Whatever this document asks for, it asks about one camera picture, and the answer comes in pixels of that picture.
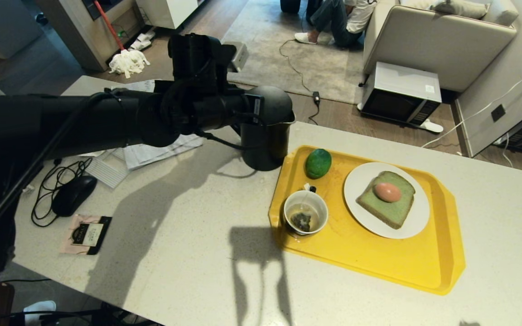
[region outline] electrical outlet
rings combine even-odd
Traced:
[[[491,117],[493,117],[493,122],[497,122],[497,120],[499,120],[503,115],[505,115],[505,113],[506,112],[505,112],[505,108],[503,107],[503,105],[497,106],[497,108],[491,112]]]

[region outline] pink egg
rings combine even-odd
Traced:
[[[381,182],[373,188],[373,193],[385,202],[397,202],[402,198],[402,192],[394,184]]]

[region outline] power adapter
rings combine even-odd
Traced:
[[[319,105],[319,102],[321,102],[321,99],[319,98],[319,91],[314,91],[313,92],[313,103],[315,103],[315,105]]]

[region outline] toast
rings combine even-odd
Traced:
[[[378,198],[374,193],[374,186],[381,182],[394,184],[402,192],[402,198],[397,202],[385,202]],[[383,221],[392,229],[399,229],[404,225],[408,212],[414,203],[416,190],[412,184],[402,176],[390,171],[383,171],[370,181],[366,190],[361,194],[356,202],[373,216]]]

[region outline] pillow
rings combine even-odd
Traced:
[[[488,5],[476,4],[466,0],[438,0],[430,6],[436,12],[481,19],[487,13]]]
[[[400,0],[402,6],[418,9],[428,9],[435,2],[436,0]]]
[[[484,21],[509,27],[518,17],[517,9],[510,0],[495,0],[483,17]]]

